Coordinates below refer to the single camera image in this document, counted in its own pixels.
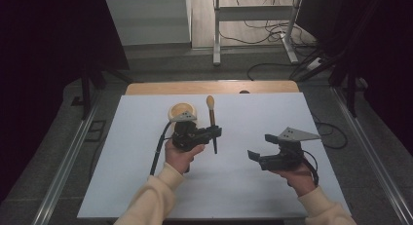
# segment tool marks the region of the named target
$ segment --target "human hand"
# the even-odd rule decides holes
[[[301,164],[294,170],[270,170],[270,172],[285,178],[298,197],[304,196],[316,189],[311,171],[304,164]]]
[[[169,165],[183,174],[189,168],[189,164],[194,161],[194,157],[203,152],[205,148],[206,147],[201,144],[195,146],[191,151],[184,152],[176,148],[172,144],[172,140],[169,139],[167,143],[165,143],[165,159]]]

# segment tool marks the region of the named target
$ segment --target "aluminum rail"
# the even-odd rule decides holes
[[[346,99],[344,98],[341,92],[337,91],[337,89],[332,88],[331,90],[335,98],[337,99],[337,102],[340,105],[343,114],[349,122],[350,127],[356,135],[357,141],[360,144],[361,149],[363,150],[364,155],[367,158],[367,161],[369,162],[374,173],[376,174],[380,184],[383,187],[383,190],[385,191],[387,197],[389,198],[395,210],[395,213],[400,219],[401,224],[413,224],[413,216],[407,205],[407,202],[405,201],[403,195],[398,189],[398,186],[394,183],[394,180],[386,170],[386,167],[383,165],[383,162],[381,161],[376,150],[369,141],[366,133],[361,127],[361,124],[358,122],[358,119],[354,118],[350,111],[347,109],[345,102]]]
[[[97,107],[99,105],[101,95],[102,91],[95,91],[92,100],[91,112],[86,117],[86,119],[81,122],[79,129],[77,130],[76,135],[66,152],[66,155],[60,163],[55,178],[53,179],[42,204],[40,204],[39,210],[36,213],[32,225],[46,225],[49,223],[49,220],[52,217],[52,213],[56,207],[58,198],[60,197],[64,184],[66,183],[67,177],[72,170],[79,150],[83,144],[83,141],[85,140],[89,126],[94,119],[94,114],[96,113]]]

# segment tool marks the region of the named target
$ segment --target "cream sleeve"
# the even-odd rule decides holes
[[[175,204],[174,191],[184,177],[171,165],[164,163],[158,176],[148,181],[133,196],[127,211],[115,225],[161,225]]]
[[[343,209],[341,204],[328,200],[320,187],[306,194],[298,201],[308,212],[307,225],[354,225],[352,217]]]

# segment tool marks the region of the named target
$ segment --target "wooden board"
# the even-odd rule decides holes
[[[201,81],[130,84],[126,95],[137,94],[251,94],[297,93],[293,81]]]

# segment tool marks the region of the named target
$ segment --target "white tabletop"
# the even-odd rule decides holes
[[[186,180],[176,191],[177,203],[169,218],[306,216],[285,180],[261,170],[247,155],[247,150],[262,156],[279,153],[277,145],[265,141],[266,133],[279,135],[287,127],[318,133],[303,94],[212,95],[216,125],[222,128],[222,136],[217,138],[218,154],[213,153],[210,143],[196,156],[190,172],[185,174]],[[205,128],[209,126],[206,99],[206,95],[199,94],[124,95],[78,217],[119,217],[147,180],[169,109],[179,102],[193,104],[198,128]],[[303,141],[302,147],[318,161],[319,184],[325,194],[349,211],[321,141]],[[156,173],[162,169],[164,160],[163,149]]]

